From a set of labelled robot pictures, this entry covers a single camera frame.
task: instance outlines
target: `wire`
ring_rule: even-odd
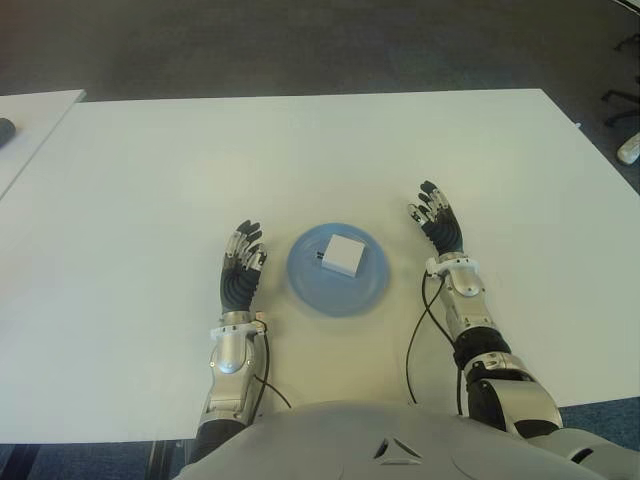
[[[409,347],[407,348],[407,353],[404,358],[404,372],[407,378],[407,386],[409,387],[409,395],[411,395],[411,400],[413,401],[413,403],[416,403],[416,404],[418,403],[418,401],[416,400],[416,397],[413,393],[413,388],[411,388],[411,380],[409,379],[409,357],[411,355],[411,348],[413,347],[413,341],[416,338],[416,333],[418,333],[418,328],[420,328],[420,325],[422,324],[422,320],[424,319],[424,316],[426,315],[427,312],[430,313],[432,320],[436,322],[436,325],[438,326],[438,328],[440,328],[440,331],[443,332],[444,335],[449,340],[449,342],[452,343],[449,335],[442,329],[440,324],[435,320],[435,317],[433,316],[433,314],[431,314],[431,310],[430,310],[431,305],[433,304],[433,302],[435,302],[436,298],[438,298],[438,295],[440,295],[440,291],[444,286],[444,277],[441,277],[440,287],[438,287],[438,291],[431,299],[431,302],[427,302],[427,296],[424,291],[426,287],[426,283],[427,283],[427,271],[425,270],[424,275],[422,275],[422,302],[424,303],[425,309],[422,312],[422,315],[420,315],[420,318],[418,319],[418,322],[416,323],[416,326],[413,329],[413,333],[411,334],[411,340],[409,340]]]
[[[269,382],[265,382],[264,380],[262,380],[262,379],[261,379],[259,376],[257,376],[257,375],[254,375],[254,377],[256,377],[256,380],[258,380],[259,382],[261,382],[261,383],[265,384],[267,387],[269,387],[271,390],[273,390],[273,391],[276,393],[276,395],[278,395],[278,396],[282,399],[282,401],[283,401],[284,403],[286,403],[286,404],[287,404],[287,407],[292,408],[292,407],[291,407],[291,404],[289,403],[289,400],[287,400],[287,397],[285,397],[285,396],[282,394],[282,392],[280,392],[280,390],[278,390],[276,387],[274,387],[273,385],[271,385]]]
[[[411,380],[409,379],[409,356],[411,354],[411,347],[413,346],[413,341],[416,338],[416,333],[418,332],[418,328],[420,328],[420,325],[422,324],[422,320],[424,319],[425,314],[427,313],[429,314],[429,317],[431,317],[431,320],[433,321],[433,323],[436,325],[438,330],[440,330],[440,333],[442,333],[442,335],[447,339],[451,347],[455,349],[453,339],[447,333],[447,331],[442,327],[440,322],[438,322],[438,319],[435,317],[435,315],[431,311],[431,305],[433,305],[433,302],[435,302],[438,296],[440,295],[440,292],[442,291],[442,287],[444,286],[444,281],[445,281],[445,277],[440,276],[440,286],[438,287],[438,290],[436,291],[436,294],[433,296],[431,301],[427,302],[427,294],[426,294],[427,270],[425,270],[424,274],[422,275],[422,286],[420,290],[422,293],[422,303],[424,304],[424,311],[422,312],[422,315],[420,315],[420,318],[418,319],[418,322],[416,323],[416,326],[413,329],[413,333],[411,334],[411,340],[409,341],[409,347],[407,348],[407,354],[405,357],[405,376],[407,378],[407,386],[409,387],[409,395],[411,395],[411,400],[415,404],[417,404],[418,401],[416,400],[416,397],[413,393],[413,389],[411,388]],[[458,415],[460,416],[462,416],[461,389],[462,389],[462,370],[458,368],[458,371],[456,373],[456,406],[458,409]]]
[[[458,415],[462,416],[462,370],[458,368],[458,379],[456,380],[456,405],[458,406]]]
[[[251,417],[249,417],[249,425],[251,425],[253,421],[256,419],[258,408],[260,408],[260,403],[262,403],[262,396],[264,395],[264,389],[266,388],[267,382],[269,380],[269,364],[271,362],[271,352],[269,351],[269,340],[267,340],[267,324],[264,323],[262,320],[256,319],[256,321],[260,322],[264,326],[264,335],[262,335],[262,339],[264,340],[264,355],[265,355],[264,381],[260,386],[260,393],[258,393],[258,399],[256,400],[256,405],[255,407],[253,407],[253,412],[251,412]]]

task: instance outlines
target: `floor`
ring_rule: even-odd
[[[615,160],[640,120],[606,127],[607,116],[632,105],[600,100],[610,88],[638,93],[639,46],[612,49],[638,31],[639,17],[610,0],[3,0],[0,95],[84,88],[88,101],[100,101],[537,87],[640,192],[640,161]],[[639,405],[570,407],[563,416],[638,449]],[[48,445],[29,478],[142,478],[149,449]],[[10,451],[0,445],[0,468]]]

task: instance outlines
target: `black object on desk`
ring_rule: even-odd
[[[0,147],[7,143],[16,133],[16,126],[7,118],[0,118]]]

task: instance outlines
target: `white box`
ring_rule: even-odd
[[[331,235],[322,257],[322,267],[355,277],[364,251],[364,243],[340,235]]]

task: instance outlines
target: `white table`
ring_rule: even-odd
[[[294,405],[407,401],[435,252],[405,207],[424,179],[560,405],[640,394],[640,200],[543,92],[87,103],[0,202],[0,442],[194,435],[222,253],[246,218],[269,249],[254,306],[273,383]],[[364,315],[324,317],[287,285],[295,239],[330,221],[388,257]],[[413,353],[418,399],[453,412],[450,347],[430,323]],[[267,394],[265,408],[282,406]]]
[[[0,199],[83,90],[0,97],[0,117],[16,126],[16,135],[0,148]]]

